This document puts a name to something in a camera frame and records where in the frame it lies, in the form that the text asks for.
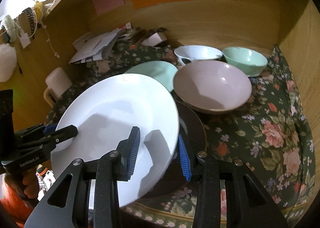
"orange sleeve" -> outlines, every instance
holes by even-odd
[[[30,216],[32,209],[27,208],[21,198],[17,195],[16,191],[4,182],[2,184],[2,193],[3,199],[0,200],[5,210],[12,216],[12,219],[19,227],[23,227]]]

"bowl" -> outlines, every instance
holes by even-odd
[[[249,77],[259,76],[268,60],[261,53],[241,47],[228,47],[222,51],[227,63],[236,66]]]
[[[175,154],[179,135],[179,114],[172,95],[158,81],[140,74],[112,76],[88,88],[65,111],[57,130],[70,124],[79,134],[57,144],[51,152],[57,176],[76,158],[91,161],[115,150],[133,126],[140,128],[134,173],[128,182],[118,181],[120,207],[142,197],[161,179]],[[94,188],[93,180],[90,209]]]
[[[173,78],[173,87],[185,103],[205,114],[223,114],[240,107],[252,90],[241,70],[217,60],[182,67]]]
[[[195,60],[221,59],[222,57],[222,52],[220,50],[202,45],[180,46],[174,50],[174,53],[182,66],[185,66],[187,61],[193,62]]]
[[[149,61],[133,66],[126,73],[142,74],[159,81],[171,92],[173,90],[173,77],[178,69],[176,66],[165,61]]]

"light green plate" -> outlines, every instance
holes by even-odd
[[[177,71],[177,68],[171,63],[165,61],[149,61],[132,67],[126,71],[126,73],[136,73],[152,77],[171,92],[173,90],[173,77]]]

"screw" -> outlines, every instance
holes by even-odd
[[[205,151],[199,151],[199,152],[198,152],[198,156],[199,156],[200,158],[205,158],[207,155],[208,155],[208,154],[207,154]]]
[[[116,157],[119,155],[118,151],[110,151],[110,157]]]
[[[75,165],[75,166],[78,166],[82,163],[82,159],[75,159],[72,164]]]
[[[235,159],[234,163],[235,163],[237,166],[242,166],[242,165],[243,165],[243,161],[240,160],[240,159]]]

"pink sticky note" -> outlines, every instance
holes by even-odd
[[[97,15],[110,12],[111,10],[124,5],[124,0],[92,0]]]

